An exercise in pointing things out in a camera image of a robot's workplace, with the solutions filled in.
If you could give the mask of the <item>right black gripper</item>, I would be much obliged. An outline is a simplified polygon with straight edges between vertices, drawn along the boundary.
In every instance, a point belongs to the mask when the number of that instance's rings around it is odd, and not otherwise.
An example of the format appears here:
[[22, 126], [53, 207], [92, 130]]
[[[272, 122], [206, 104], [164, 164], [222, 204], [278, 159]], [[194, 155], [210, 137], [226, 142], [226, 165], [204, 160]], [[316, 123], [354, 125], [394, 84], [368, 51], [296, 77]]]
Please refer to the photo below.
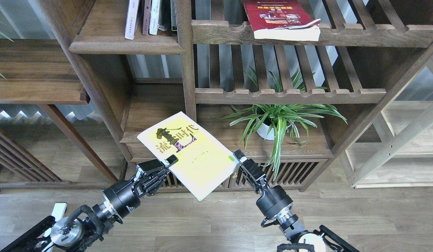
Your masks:
[[236, 150], [233, 155], [241, 164], [240, 168], [255, 193], [260, 194], [256, 205], [266, 220], [286, 221], [291, 218], [293, 201], [285, 190], [280, 185], [271, 188], [263, 170], [252, 159], [248, 160], [240, 149]]

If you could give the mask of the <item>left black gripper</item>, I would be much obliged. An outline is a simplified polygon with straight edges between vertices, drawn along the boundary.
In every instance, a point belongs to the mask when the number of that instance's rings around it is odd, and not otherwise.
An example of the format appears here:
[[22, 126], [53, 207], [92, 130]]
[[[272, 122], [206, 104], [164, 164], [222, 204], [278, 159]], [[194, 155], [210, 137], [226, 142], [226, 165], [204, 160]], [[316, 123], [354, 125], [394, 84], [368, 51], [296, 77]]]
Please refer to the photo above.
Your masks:
[[137, 172], [129, 180], [121, 179], [103, 191], [102, 219], [117, 214], [124, 218], [140, 206], [140, 198], [154, 195], [161, 188], [170, 172], [169, 167], [178, 162], [171, 155], [161, 162], [157, 159], [138, 163]]

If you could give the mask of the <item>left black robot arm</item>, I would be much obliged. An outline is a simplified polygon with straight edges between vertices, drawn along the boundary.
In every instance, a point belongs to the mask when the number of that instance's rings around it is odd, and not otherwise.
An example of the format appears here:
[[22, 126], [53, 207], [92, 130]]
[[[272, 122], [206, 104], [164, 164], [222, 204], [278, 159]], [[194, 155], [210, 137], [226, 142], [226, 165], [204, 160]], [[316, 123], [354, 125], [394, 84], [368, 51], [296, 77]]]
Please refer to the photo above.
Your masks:
[[48, 216], [6, 246], [4, 252], [46, 252], [58, 247], [67, 252], [83, 252], [122, 219], [140, 206], [143, 196], [154, 195], [162, 187], [170, 166], [178, 158], [150, 160], [136, 165], [137, 172], [129, 180], [121, 179], [103, 190], [105, 200], [89, 207], [82, 205], [71, 215], [58, 221]]

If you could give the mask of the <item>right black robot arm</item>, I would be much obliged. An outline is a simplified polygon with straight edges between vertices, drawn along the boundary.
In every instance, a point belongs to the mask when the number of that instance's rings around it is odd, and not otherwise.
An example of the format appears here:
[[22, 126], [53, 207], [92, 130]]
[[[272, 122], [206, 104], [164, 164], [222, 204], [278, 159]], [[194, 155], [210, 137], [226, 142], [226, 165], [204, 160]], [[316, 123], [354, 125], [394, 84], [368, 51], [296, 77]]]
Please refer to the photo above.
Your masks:
[[278, 245], [278, 252], [285, 250], [325, 252], [327, 247], [334, 252], [358, 251], [324, 225], [320, 225], [319, 230], [308, 231], [298, 220], [298, 216], [291, 212], [293, 201], [286, 191], [280, 185], [271, 188], [263, 170], [252, 159], [248, 159], [241, 150], [235, 151], [234, 156], [246, 180], [255, 193], [260, 194], [256, 205], [265, 216], [260, 224], [261, 227], [278, 225], [289, 241], [287, 244]]

